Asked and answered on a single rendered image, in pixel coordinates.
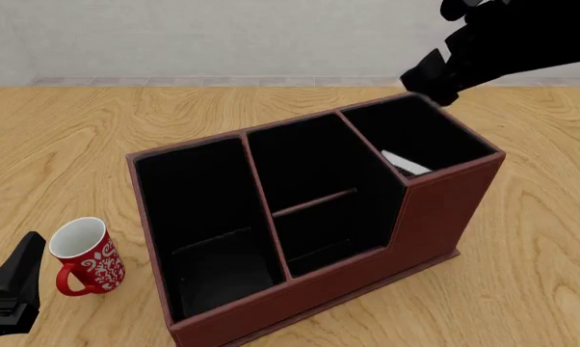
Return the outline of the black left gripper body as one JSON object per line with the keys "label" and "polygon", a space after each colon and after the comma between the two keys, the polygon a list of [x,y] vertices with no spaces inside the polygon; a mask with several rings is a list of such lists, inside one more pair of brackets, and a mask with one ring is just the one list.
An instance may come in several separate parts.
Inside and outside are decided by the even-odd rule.
{"label": "black left gripper body", "polygon": [[40,297],[0,297],[0,335],[27,334],[40,311]]}

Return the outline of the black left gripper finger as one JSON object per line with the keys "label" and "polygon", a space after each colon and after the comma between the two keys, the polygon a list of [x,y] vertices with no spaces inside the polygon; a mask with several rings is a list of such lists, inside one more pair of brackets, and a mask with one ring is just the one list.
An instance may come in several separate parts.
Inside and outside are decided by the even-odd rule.
{"label": "black left gripper finger", "polygon": [[29,231],[0,266],[0,302],[40,303],[40,264],[46,241]]}

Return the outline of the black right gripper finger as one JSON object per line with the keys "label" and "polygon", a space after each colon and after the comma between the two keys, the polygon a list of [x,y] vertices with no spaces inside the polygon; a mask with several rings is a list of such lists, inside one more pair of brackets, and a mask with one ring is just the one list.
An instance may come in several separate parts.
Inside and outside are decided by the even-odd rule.
{"label": "black right gripper finger", "polygon": [[450,106],[459,98],[459,91],[453,86],[431,86],[427,97],[439,106]]}
{"label": "black right gripper finger", "polygon": [[403,86],[409,92],[431,93],[441,86],[446,71],[446,62],[438,48],[427,54],[413,68],[400,77]]}

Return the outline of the book with white pages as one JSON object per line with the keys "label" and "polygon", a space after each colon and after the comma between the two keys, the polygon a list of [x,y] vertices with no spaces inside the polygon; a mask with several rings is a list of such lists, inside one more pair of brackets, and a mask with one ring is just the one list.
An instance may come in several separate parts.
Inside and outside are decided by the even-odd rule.
{"label": "book with white pages", "polygon": [[392,152],[388,152],[387,150],[383,149],[381,151],[381,155],[383,158],[388,161],[392,167],[394,167],[404,178],[412,179],[416,178],[419,175],[425,175],[431,173],[432,170],[424,167],[420,164],[417,164],[413,161],[409,161],[407,158],[403,158],[399,155],[396,155]]}

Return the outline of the red-brown desk caddy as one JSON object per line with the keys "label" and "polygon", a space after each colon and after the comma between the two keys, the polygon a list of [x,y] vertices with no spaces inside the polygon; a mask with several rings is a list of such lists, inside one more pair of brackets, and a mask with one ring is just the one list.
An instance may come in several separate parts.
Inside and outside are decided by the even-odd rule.
{"label": "red-brown desk caddy", "polygon": [[236,347],[456,256],[504,158],[420,94],[127,155],[171,337]]}

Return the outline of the red mug with white pattern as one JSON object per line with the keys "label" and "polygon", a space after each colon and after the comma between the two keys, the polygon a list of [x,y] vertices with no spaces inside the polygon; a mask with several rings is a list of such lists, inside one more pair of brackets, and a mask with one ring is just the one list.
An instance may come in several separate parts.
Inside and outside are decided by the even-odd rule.
{"label": "red mug with white pattern", "polygon": [[126,270],[105,223],[82,217],[60,227],[48,251],[62,263],[56,287],[68,297],[105,294],[124,280]]}

